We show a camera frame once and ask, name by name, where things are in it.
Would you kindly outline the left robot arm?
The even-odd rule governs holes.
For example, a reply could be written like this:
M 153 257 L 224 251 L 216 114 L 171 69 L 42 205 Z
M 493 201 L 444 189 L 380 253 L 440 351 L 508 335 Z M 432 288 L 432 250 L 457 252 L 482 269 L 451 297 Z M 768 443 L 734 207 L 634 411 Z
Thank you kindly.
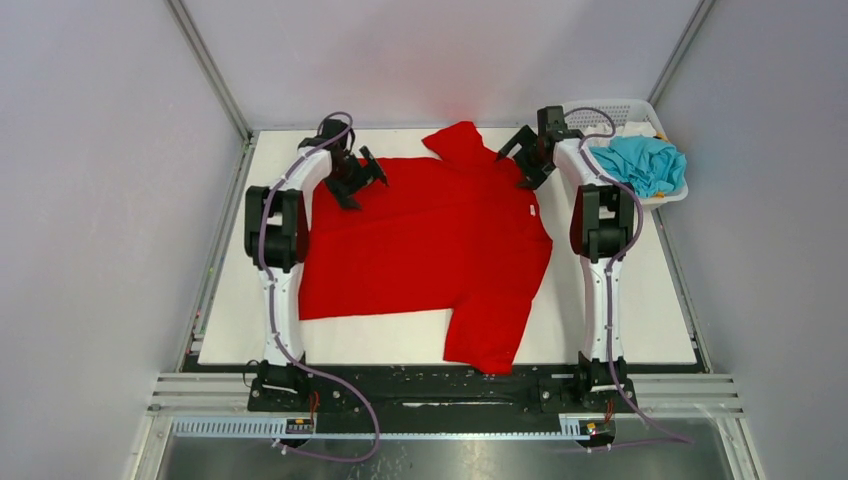
M 299 317 L 314 192 L 324 186 L 341 209 L 357 211 L 358 192 L 388 182 L 370 150 L 355 140 L 352 116 L 329 114 L 301 140 L 279 179 L 249 187 L 244 198 L 244 250 L 258 270 L 267 309 L 264 354 L 251 393 L 271 394 L 288 411 L 314 396 Z

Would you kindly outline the red t-shirt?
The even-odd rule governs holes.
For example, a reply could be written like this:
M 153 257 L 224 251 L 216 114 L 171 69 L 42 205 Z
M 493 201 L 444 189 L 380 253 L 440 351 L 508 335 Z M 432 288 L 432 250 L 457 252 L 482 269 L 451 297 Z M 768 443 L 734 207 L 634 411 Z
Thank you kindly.
M 552 239 L 519 168 L 472 122 L 422 143 L 425 157 L 382 159 L 386 181 L 360 191 L 356 209 L 315 190 L 300 318 L 447 310 L 443 359 L 507 375 Z

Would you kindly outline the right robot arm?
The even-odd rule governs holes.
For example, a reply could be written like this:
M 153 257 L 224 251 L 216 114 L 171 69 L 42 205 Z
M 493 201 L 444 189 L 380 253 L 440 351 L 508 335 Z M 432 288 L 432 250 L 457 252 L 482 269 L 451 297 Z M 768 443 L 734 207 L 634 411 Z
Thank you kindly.
M 582 268 L 585 345 L 569 392 L 583 410 L 597 412 L 624 392 L 627 364 L 618 321 L 621 270 L 644 214 L 632 189 L 592 155 L 591 135 L 568 124 L 569 115 L 560 105 L 539 109 L 537 126 L 521 127 L 496 158 L 513 160 L 523 176 L 523 189 L 538 189 L 555 172 L 563 174 L 570 189 L 569 242 Z

